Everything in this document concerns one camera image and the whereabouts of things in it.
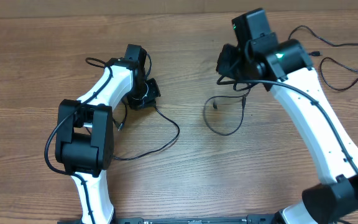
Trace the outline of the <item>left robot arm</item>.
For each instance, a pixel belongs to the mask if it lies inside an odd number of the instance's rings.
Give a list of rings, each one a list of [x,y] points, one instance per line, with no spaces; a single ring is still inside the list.
[[[125,56],[103,64],[103,76],[77,100],[63,100],[58,107],[55,158],[64,174],[75,181],[83,209],[78,223],[112,223],[106,171],[113,159],[113,111],[127,99],[132,110],[154,107],[160,96],[157,82],[149,78],[149,55],[129,44]]]

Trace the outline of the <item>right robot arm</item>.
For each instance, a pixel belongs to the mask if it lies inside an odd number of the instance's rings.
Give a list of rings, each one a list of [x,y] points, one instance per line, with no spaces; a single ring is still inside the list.
[[[319,178],[269,222],[339,222],[358,210],[358,147],[329,104],[309,53],[296,39],[279,42],[261,8],[234,18],[232,28],[237,45],[226,44],[219,54],[218,83],[263,84],[291,117]]]

